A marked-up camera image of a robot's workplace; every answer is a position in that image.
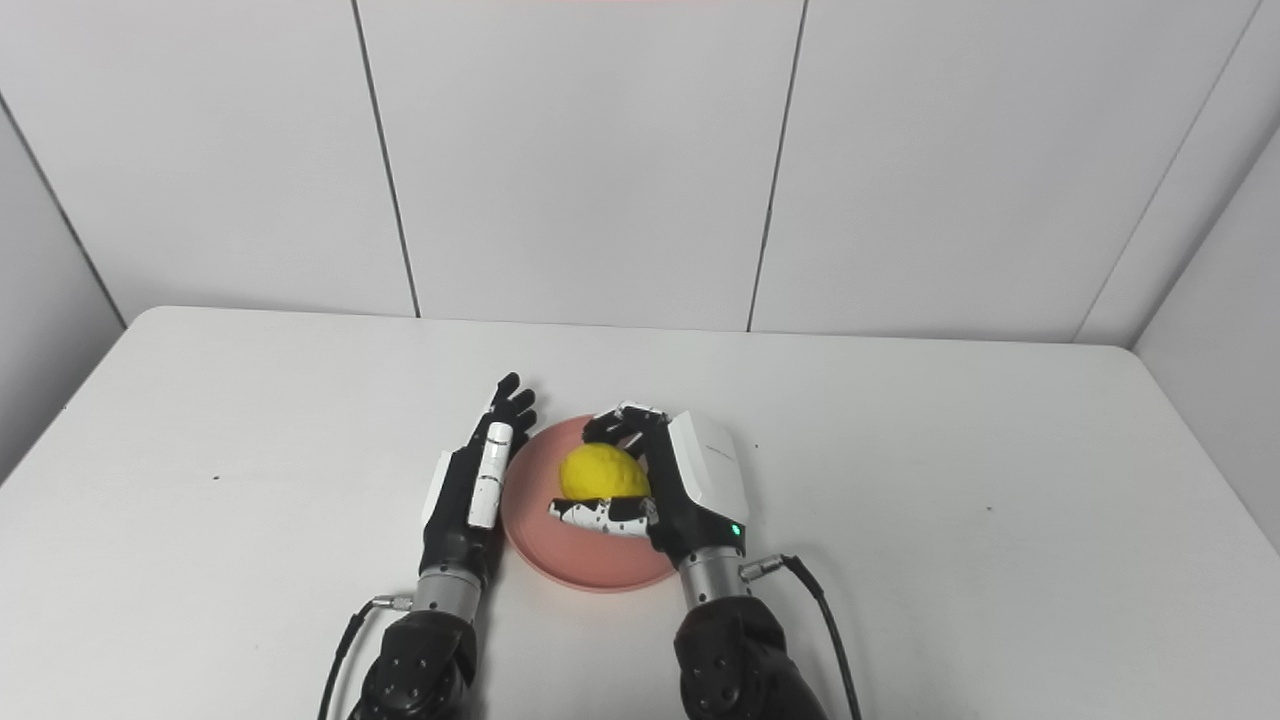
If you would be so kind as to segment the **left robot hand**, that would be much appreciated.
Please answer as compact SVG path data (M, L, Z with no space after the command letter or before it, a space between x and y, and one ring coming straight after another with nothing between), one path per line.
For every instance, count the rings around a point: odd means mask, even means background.
M489 583L500 559L498 506L506 470L538 421L535 400L520 374L508 373L466 443L442 455L424 505L420 575L466 571Z

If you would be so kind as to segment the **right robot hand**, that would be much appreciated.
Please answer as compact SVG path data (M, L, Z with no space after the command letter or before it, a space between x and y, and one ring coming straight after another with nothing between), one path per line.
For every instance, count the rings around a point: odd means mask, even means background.
M557 521L602 536L645 538L675 568L714 553L745 556L750 510L742 469L730 433L717 420L620 404L591 418L581 437L585 445L604 445L640 462L649 489L553 498L548 512Z

